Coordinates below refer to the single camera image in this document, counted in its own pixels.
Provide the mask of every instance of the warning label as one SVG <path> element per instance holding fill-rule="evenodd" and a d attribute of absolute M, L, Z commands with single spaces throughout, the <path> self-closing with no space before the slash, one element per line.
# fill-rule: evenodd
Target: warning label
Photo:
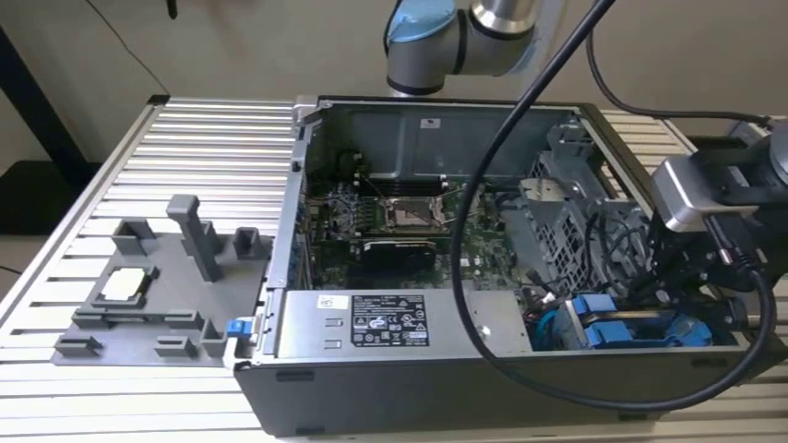
<path fill-rule="evenodd" d="M 429 346 L 422 295 L 353 295 L 355 346 Z"/>

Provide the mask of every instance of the black cable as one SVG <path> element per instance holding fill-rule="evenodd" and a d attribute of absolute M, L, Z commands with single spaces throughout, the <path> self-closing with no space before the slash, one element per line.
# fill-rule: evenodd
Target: black cable
<path fill-rule="evenodd" d="M 395 0 L 393 4 L 391 14 L 389 15 L 389 21 L 385 22 L 385 29 L 382 30 L 382 52 L 389 54 L 389 30 L 391 29 L 391 20 L 394 19 L 395 10 L 398 9 L 402 0 Z"/>
<path fill-rule="evenodd" d="M 638 108 L 630 104 L 626 104 L 618 99 L 618 97 L 615 97 L 615 94 L 603 82 L 602 73 L 599 72 L 599 66 L 597 65 L 595 54 L 593 51 L 593 32 L 587 34 L 586 39 L 586 58 L 587 67 L 590 68 L 590 76 L 593 76 L 593 81 L 595 82 L 595 86 L 599 88 L 603 97 L 618 109 L 626 111 L 629 114 L 646 115 L 647 117 L 659 120 L 669 118 L 714 118 L 738 120 L 742 122 L 754 123 L 755 125 L 766 128 L 770 127 L 769 121 L 771 118 L 769 116 L 725 111 L 659 111 L 655 109 Z"/>
<path fill-rule="evenodd" d="M 755 341 L 750 344 L 742 359 L 735 363 L 735 366 L 733 367 L 730 372 L 727 372 L 727 374 L 725 374 L 709 386 L 706 386 L 702 389 L 698 389 L 697 391 L 686 395 L 682 395 L 681 397 L 659 401 L 611 401 L 606 399 L 598 399 L 583 395 L 578 395 L 577 393 L 567 392 L 562 389 L 545 385 L 521 375 L 513 368 L 510 368 L 510 366 L 507 366 L 501 362 L 501 360 L 498 360 L 498 358 L 494 356 L 494 354 L 486 347 L 486 344 L 481 340 L 481 337 L 478 336 L 475 330 L 475 325 L 473 323 L 473 319 L 470 317 L 467 310 L 467 303 L 465 301 L 465 293 L 462 291 L 461 285 L 461 268 L 458 265 L 458 260 L 461 257 L 462 230 L 467 219 L 467 213 L 470 211 L 470 205 L 473 202 L 475 189 L 478 188 L 478 184 L 481 183 L 483 172 L 486 171 L 490 165 L 491 158 L 494 157 L 497 150 L 501 148 L 501 145 L 506 141 L 506 137 L 510 134 L 511 129 L 517 124 L 519 118 L 533 105 L 538 95 L 543 91 L 543 88 L 549 84 L 550 80 L 554 78 L 557 71 L 566 63 L 566 60 L 569 59 L 577 47 L 579 46 L 582 39 L 590 33 L 593 26 L 602 18 L 603 13 L 613 5 L 613 3 L 615 3 L 615 0 L 598 0 L 587 10 L 586 15 L 583 16 L 582 20 L 579 21 L 579 24 L 577 25 L 577 28 L 574 29 L 569 38 L 566 39 L 566 42 L 558 49 L 557 53 L 554 53 L 554 56 L 550 59 L 547 65 L 545 66 L 542 72 L 538 74 L 535 81 L 533 82 L 533 84 L 525 91 L 523 95 L 521 96 L 519 100 L 517 101 L 517 104 L 514 105 L 514 108 L 511 109 L 511 112 L 506 117 L 506 120 L 501 124 L 494 138 L 491 139 L 490 145 L 485 152 L 483 158 L 478 163 L 478 167 L 475 168 L 471 179 L 467 182 L 467 185 L 465 186 L 462 199 L 458 207 L 458 215 L 454 221 L 455 229 L 451 232 L 450 241 L 449 260 L 451 267 L 451 290 L 454 295 L 454 302 L 457 303 L 458 317 L 470 343 L 473 344 L 473 347 L 481 354 L 483 360 L 502 376 L 505 376 L 509 380 L 514 381 L 515 383 L 523 385 L 525 387 L 533 389 L 542 395 L 554 397 L 559 400 L 570 401 L 573 403 L 593 408 L 601 408 L 613 411 L 650 413 L 682 409 L 713 398 L 725 389 L 727 389 L 738 381 L 741 381 L 747 370 L 751 368 L 755 360 L 759 358 L 766 348 L 769 334 L 774 328 L 775 312 L 774 295 L 770 290 L 770 285 L 761 272 L 757 270 L 747 271 L 747 276 L 750 277 L 753 284 L 755 285 L 759 295 L 758 300 L 761 308 L 761 323 L 758 327 L 758 336 Z"/>
<path fill-rule="evenodd" d="M 19 270 L 15 270 L 14 268 L 9 268 L 7 266 L 0 265 L 0 269 L 6 270 L 11 274 L 22 275 L 22 272 Z"/>
<path fill-rule="evenodd" d="M 594 212 L 586 220 L 586 228 L 582 236 L 582 261 L 586 265 L 586 276 L 582 279 L 582 284 L 577 287 L 577 290 L 589 289 L 590 277 L 593 276 L 593 265 L 590 264 L 590 231 L 593 225 L 599 218 L 598 212 Z"/>
<path fill-rule="evenodd" d="M 147 71 L 147 74 L 150 74 L 150 77 L 153 78 L 153 80 L 155 81 L 155 83 L 158 83 L 158 86 L 161 87 L 161 90 L 169 95 L 169 90 L 163 86 L 163 83 L 161 83 L 161 80 L 158 80 L 158 77 L 155 76 L 155 74 L 151 72 L 151 70 L 147 68 L 147 66 L 138 59 L 137 55 L 134 54 L 134 52 L 131 51 L 131 49 L 127 47 L 127 44 L 125 44 L 125 40 L 119 36 L 118 32 L 115 31 L 114 27 L 109 23 L 109 20 L 106 20 L 106 17 L 101 13 L 101 11 L 95 7 L 95 5 L 93 5 L 93 2 L 90 0 L 85 0 L 85 3 L 89 5 L 89 7 L 91 8 L 91 10 L 95 11 L 95 14 L 98 15 L 98 17 L 103 21 L 103 24 L 106 25 L 106 27 L 109 28 L 109 30 L 111 31 L 111 33 L 114 34 L 114 36 L 117 37 L 118 42 L 122 45 L 122 49 L 125 49 L 125 52 L 134 58 L 134 60 L 137 60 L 138 65 L 142 66 L 142 69 L 145 69 L 145 71 Z"/>

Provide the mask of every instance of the aluminum extrusion table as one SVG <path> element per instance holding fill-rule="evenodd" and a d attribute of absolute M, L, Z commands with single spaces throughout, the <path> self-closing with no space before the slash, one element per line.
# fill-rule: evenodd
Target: aluminum extrusion table
<path fill-rule="evenodd" d="M 199 197 L 219 233 L 273 235 L 293 137 L 290 102 L 170 99 L 149 104 L 23 275 L 0 302 L 0 437 L 18 441 L 274 441 L 223 368 L 58 367 L 70 324 L 114 245 L 121 217 L 175 232 L 171 194 Z M 670 123 L 603 112 L 649 172 L 691 145 Z M 788 281 L 777 286 L 788 339 Z M 354 436 L 355 441 L 788 441 L 788 364 L 647 424 Z"/>

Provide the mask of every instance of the wall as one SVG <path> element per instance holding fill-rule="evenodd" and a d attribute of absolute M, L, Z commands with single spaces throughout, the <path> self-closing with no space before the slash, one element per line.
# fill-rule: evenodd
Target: wall
<path fill-rule="evenodd" d="M 562 42 L 590 0 L 570 0 Z M 788 114 L 785 0 L 621 0 L 594 32 L 603 79 L 627 103 L 655 109 Z M 610 106 L 586 67 L 585 46 L 545 91 L 551 100 Z M 727 121 L 677 121 L 718 133 Z"/>
<path fill-rule="evenodd" d="M 163 0 L 93 1 L 173 95 L 386 93 L 379 33 L 393 0 L 181 0 L 174 21 Z M 561 40 L 589 5 L 567 3 Z M 641 105 L 783 113 L 786 14 L 783 0 L 619 1 L 597 37 L 610 86 Z M 75 142 L 101 159 L 159 92 L 155 83 L 82 0 L 2 0 L 0 24 Z M 521 81 L 451 78 L 446 90 L 507 99 Z M 581 57 L 543 98 L 603 103 Z"/>

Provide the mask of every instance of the motherboard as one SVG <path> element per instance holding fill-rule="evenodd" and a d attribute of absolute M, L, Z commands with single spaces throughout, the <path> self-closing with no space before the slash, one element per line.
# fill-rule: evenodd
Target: motherboard
<path fill-rule="evenodd" d="M 314 288 L 450 288 L 449 236 L 463 182 L 357 178 L 307 200 Z M 518 289 L 517 255 L 483 187 L 471 214 L 459 259 L 463 284 L 473 290 Z"/>

